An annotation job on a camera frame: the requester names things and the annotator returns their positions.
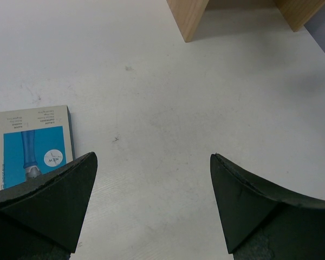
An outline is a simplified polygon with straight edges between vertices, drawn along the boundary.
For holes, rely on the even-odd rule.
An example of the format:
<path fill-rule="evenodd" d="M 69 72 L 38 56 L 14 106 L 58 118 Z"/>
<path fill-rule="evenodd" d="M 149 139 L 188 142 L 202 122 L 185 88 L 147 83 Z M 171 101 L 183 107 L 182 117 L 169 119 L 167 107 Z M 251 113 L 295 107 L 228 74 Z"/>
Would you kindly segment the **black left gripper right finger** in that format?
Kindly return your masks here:
<path fill-rule="evenodd" d="M 283 188 L 220 154 L 211 155 L 210 172 L 234 259 L 325 259 L 325 200 Z"/>

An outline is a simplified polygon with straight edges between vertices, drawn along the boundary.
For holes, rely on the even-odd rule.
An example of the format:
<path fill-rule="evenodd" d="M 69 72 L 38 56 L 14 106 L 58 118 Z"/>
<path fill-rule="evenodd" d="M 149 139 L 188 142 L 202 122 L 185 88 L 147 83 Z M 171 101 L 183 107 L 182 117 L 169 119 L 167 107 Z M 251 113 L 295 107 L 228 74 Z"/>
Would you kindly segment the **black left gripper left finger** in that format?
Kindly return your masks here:
<path fill-rule="evenodd" d="M 0 259 L 70 259 L 94 186 L 94 152 L 0 190 Z"/>

